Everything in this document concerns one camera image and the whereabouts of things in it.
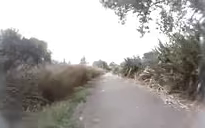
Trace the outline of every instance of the bush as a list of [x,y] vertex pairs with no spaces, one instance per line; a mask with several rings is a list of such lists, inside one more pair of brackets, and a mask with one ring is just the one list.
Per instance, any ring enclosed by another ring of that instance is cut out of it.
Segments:
[[142,60],[139,56],[126,58],[123,63],[121,63],[120,73],[125,77],[132,78],[134,74],[140,73],[143,70]]
[[155,50],[159,59],[154,67],[156,74],[161,83],[168,83],[170,92],[180,91],[194,97],[198,85],[199,40],[193,35],[180,34],[170,39],[168,44],[160,42]]
[[22,65],[7,73],[5,92],[0,89],[0,109],[21,105],[24,111],[37,111],[63,100],[75,87],[84,86],[102,73],[83,65]]
[[44,98],[58,101],[99,75],[99,70],[83,65],[50,66],[40,73],[39,88]]

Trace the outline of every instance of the shrub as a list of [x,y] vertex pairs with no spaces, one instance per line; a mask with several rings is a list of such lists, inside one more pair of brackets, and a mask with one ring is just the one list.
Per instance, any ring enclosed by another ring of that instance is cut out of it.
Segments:
[[126,77],[133,77],[135,73],[139,73],[143,70],[142,60],[139,56],[132,58],[126,58],[121,63],[121,74]]
[[72,93],[74,87],[83,86],[100,74],[100,71],[83,65],[52,65],[40,73],[39,88],[44,98],[58,101]]
[[156,48],[159,64],[154,67],[162,76],[160,82],[168,83],[171,92],[194,97],[198,85],[199,40],[193,35],[174,34],[170,43],[159,43]]

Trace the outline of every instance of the overcast sky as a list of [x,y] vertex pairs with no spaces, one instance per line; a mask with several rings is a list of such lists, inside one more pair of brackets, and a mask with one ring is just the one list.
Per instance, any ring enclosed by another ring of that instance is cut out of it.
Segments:
[[0,0],[0,29],[16,28],[26,37],[48,42],[53,59],[79,63],[102,59],[120,63],[157,44],[157,35],[140,39],[137,20],[118,23],[99,0]]

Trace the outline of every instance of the green shrub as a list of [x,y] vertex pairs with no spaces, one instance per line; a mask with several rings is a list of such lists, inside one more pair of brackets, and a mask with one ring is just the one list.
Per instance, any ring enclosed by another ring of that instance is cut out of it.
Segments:
[[125,77],[133,77],[135,73],[139,73],[143,70],[142,60],[139,56],[126,58],[124,62],[121,63],[120,73]]
[[161,76],[159,81],[168,83],[171,92],[194,97],[198,85],[199,40],[193,35],[174,34],[168,44],[160,42],[155,51],[159,64],[154,69]]

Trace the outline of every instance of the dirt road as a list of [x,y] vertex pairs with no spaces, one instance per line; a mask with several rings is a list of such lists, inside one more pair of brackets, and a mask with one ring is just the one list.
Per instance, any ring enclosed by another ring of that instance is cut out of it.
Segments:
[[132,82],[105,76],[80,115],[84,128],[188,128],[187,112],[176,110]]

